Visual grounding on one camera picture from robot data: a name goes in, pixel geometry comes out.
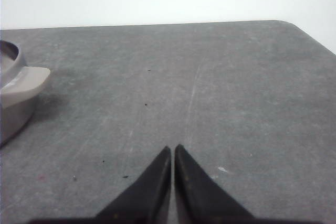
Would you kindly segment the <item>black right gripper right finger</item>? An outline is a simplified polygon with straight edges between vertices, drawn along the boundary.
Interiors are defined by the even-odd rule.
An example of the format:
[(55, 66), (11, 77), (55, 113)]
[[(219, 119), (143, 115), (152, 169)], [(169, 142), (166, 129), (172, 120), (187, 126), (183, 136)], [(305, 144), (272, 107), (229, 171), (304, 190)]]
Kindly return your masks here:
[(175, 185), (192, 223), (244, 223), (254, 216), (219, 187), (186, 148), (175, 148)]

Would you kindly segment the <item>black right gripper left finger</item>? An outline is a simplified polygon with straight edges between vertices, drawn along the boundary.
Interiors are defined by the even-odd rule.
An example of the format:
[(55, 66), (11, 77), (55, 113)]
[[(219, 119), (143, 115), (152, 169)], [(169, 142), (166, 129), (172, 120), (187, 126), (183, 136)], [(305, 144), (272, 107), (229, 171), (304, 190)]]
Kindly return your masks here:
[(96, 218), (107, 223), (154, 223), (171, 188), (171, 149), (164, 147), (139, 178)]

